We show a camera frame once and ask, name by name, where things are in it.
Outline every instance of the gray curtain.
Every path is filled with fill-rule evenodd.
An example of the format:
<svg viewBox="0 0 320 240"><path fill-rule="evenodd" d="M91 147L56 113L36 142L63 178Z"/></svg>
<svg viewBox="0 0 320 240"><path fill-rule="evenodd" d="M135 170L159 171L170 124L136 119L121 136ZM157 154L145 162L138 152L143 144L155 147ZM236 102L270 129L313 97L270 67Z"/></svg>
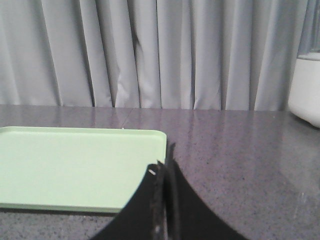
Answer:
<svg viewBox="0 0 320 240"><path fill-rule="evenodd" d="M0 0L0 104L284 110L307 0Z"/></svg>

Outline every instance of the black object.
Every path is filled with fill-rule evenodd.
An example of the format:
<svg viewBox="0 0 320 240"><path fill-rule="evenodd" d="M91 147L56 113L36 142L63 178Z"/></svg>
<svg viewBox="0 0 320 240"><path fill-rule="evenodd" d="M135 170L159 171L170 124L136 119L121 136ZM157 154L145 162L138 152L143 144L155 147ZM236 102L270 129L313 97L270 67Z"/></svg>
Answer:
<svg viewBox="0 0 320 240"><path fill-rule="evenodd" d="M128 204L91 240L246 240L198 197L168 149L165 166L148 165Z"/></svg>

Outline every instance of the curtain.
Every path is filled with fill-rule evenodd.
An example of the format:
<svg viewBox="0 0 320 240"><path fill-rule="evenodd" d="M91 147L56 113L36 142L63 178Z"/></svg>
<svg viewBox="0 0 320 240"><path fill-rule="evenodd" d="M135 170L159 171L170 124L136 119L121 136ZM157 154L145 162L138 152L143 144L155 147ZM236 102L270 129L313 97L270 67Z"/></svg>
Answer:
<svg viewBox="0 0 320 240"><path fill-rule="evenodd" d="M0 104L285 110L307 0L0 0Z"/></svg>

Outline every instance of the granite countertop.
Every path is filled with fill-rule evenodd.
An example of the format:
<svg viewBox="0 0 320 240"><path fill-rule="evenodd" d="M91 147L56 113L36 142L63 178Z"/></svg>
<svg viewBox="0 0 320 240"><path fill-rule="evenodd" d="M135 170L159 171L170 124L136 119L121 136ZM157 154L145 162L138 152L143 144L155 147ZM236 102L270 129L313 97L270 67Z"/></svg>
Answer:
<svg viewBox="0 0 320 240"><path fill-rule="evenodd" d="M191 186L250 240L320 239L320 131L289 112L0 105L0 127L155 129ZM2 240L87 240L112 216L0 210Z"/></svg>

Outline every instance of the light green tray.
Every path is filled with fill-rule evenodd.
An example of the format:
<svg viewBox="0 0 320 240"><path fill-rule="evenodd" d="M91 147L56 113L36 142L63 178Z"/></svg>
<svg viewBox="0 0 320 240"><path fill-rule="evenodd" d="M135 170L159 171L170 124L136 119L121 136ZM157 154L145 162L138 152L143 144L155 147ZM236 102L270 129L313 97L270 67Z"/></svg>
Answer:
<svg viewBox="0 0 320 240"><path fill-rule="evenodd" d="M156 130L0 127L0 208L117 213L166 143Z"/></svg>

